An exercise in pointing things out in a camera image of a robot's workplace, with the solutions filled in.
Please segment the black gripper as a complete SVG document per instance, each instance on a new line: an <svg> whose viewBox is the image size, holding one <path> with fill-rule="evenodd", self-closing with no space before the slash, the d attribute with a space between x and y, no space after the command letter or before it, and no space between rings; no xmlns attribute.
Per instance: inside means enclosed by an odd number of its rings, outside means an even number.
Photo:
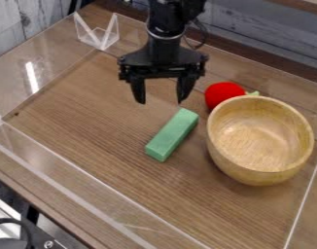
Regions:
<svg viewBox="0 0 317 249"><path fill-rule="evenodd" d="M138 103L146 103L146 84L144 79L178 78L177 99L182 102L190 95L196 82L205 75L208 55L180 47L165 61L157 61L150 54L150 47L124 55L117 64L118 77L130 83Z"/></svg>

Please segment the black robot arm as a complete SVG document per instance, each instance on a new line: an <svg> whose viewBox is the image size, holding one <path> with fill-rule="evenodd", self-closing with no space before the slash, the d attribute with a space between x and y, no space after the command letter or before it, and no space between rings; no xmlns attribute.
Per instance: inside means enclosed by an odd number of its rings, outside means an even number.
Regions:
<svg viewBox="0 0 317 249"><path fill-rule="evenodd" d="M204 45L188 49L181 46L189 23L200 28L199 16L207 0L149 0L146 31L149 40L137 51L118 59L118 77L130 84L136 100L146 103L146 80L177 79L177 100L190 95L196 82L205 75L208 56L199 52Z"/></svg>

